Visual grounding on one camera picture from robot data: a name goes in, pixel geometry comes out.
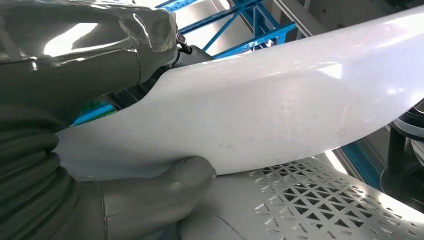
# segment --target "curved white panel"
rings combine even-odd
[[[423,22],[419,7],[170,70],[139,103],[59,132],[56,151],[81,174],[122,177],[192,155],[228,174],[348,144],[424,98]]]

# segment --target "gray protective cover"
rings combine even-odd
[[[0,1],[0,103],[72,123],[82,105],[177,56],[173,13],[132,4]]]

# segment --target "triangular perforation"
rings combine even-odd
[[[339,211],[341,211],[341,210],[343,210],[343,209],[345,209],[345,206],[342,206],[342,205],[337,205],[337,204],[331,204],[335,209],[337,209],[337,210],[339,210]]]
[[[331,219],[333,216],[334,216],[334,214],[331,214],[331,213],[327,213],[327,212],[321,212],[322,213],[322,215],[324,215],[324,217],[326,218],[326,219]]]
[[[296,194],[291,188],[287,188],[286,190],[284,190],[282,192],[285,193],[285,194],[293,194],[293,195]]]
[[[303,194],[304,192],[306,192],[307,191],[307,189],[305,189],[305,188],[300,188],[300,187],[295,187],[295,189],[300,193],[300,194]]]
[[[327,206],[325,203],[321,204],[318,208],[326,211],[331,211],[329,206]]]
[[[342,202],[340,202],[337,198],[335,198],[335,197],[332,197],[332,198],[330,198],[329,199],[329,201],[330,202],[333,202],[333,203],[338,203],[338,204],[341,204]]]
[[[306,200],[308,200],[310,202],[310,204],[315,205],[317,203],[319,203],[319,200],[313,199],[313,198],[306,198]]]
[[[303,208],[303,207],[299,207],[299,206],[295,206],[294,207],[301,215],[304,214],[308,209],[307,208]]]
[[[294,204],[301,205],[301,206],[306,206],[305,202],[302,201],[301,199],[295,201]]]
[[[314,213],[311,213],[307,216],[308,219],[313,219],[313,220],[320,220],[317,215],[315,215]]]
[[[345,214],[351,217],[359,218],[353,211],[347,211]]]
[[[350,220],[353,224],[355,224],[355,226],[357,226],[358,228],[364,224],[362,221],[359,221],[359,220],[350,219],[350,218],[349,218],[349,220]]]
[[[349,228],[349,226],[341,219],[337,220],[334,224],[338,225],[338,226],[345,227],[345,228]]]
[[[323,199],[325,199],[326,197],[330,196],[330,194],[325,193],[325,192],[317,191],[316,193],[319,194]]]

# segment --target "blue metal frame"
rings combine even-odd
[[[342,146],[341,149],[348,156],[350,163],[352,163],[365,183],[381,191],[380,174],[367,154],[362,151],[362,148],[355,142],[352,142]]]
[[[251,39],[251,40],[245,41],[245,42],[243,42],[243,43],[241,43],[241,44],[239,44],[235,47],[232,47],[228,50],[220,52],[220,53],[214,55],[213,57],[216,58],[216,59],[219,59],[219,58],[224,58],[224,57],[228,57],[228,56],[231,56],[231,55],[239,54],[239,53],[242,53],[242,52],[244,52],[244,51],[246,51],[250,48],[253,48],[253,47],[258,46],[262,43],[265,43],[268,40],[273,39],[273,38],[285,39],[286,34],[289,31],[291,31],[295,28],[296,28],[296,24],[290,23],[287,26],[283,26],[283,27],[274,29],[274,30],[272,30],[268,33],[262,34],[260,36],[257,36],[255,38]]]
[[[242,12],[242,9],[238,9],[232,17],[224,24],[224,26],[219,29],[219,31],[206,43],[206,45],[203,47],[203,51],[206,51],[220,36],[223,34],[223,32],[230,26],[232,22],[239,16],[239,14]]]
[[[107,112],[109,112],[110,110],[113,110],[113,109],[114,109],[114,107],[112,105],[107,104],[105,106],[102,106],[100,108],[97,108],[97,109],[95,109],[95,110],[93,110],[93,111],[91,111],[91,112],[89,112],[87,114],[84,114],[84,115],[78,117],[73,122],[73,125],[78,125],[78,124],[85,123],[85,122],[89,121],[90,119],[93,119],[93,118],[95,118],[95,117],[97,117],[97,116],[99,116],[101,114],[107,113]]]
[[[157,9],[165,9],[168,12],[174,12],[182,9],[198,0],[168,0],[156,6]]]
[[[187,34],[187,33],[191,32],[191,31],[194,31],[196,29],[199,29],[199,28],[201,28],[203,26],[206,26],[208,24],[211,24],[211,23],[213,23],[215,21],[218,21],[220,19],[223,19],[223,18],[225,18],[227,16],[233,15],[238,10],[242,10],[243,11],[245,9],[254,7],[258,3],[262,2],[262,1],[263,0],[251,0],[251,1],[245,2],[243,4],[233,6],[233,7],[231,7],[228,10],[220,11],[220,12],[218,12],[216,14],[213,14],[212,16],[209,16],[209,17],[207,17],[205,19],[202,19],[202,20],[197,21],[197,22],[195,22],[193,24],[190,24],[190,25],[188,25],[186,27],[183,27],[183,28],[181,28],[179,30],[179,32],[182,33],[182,34]]]

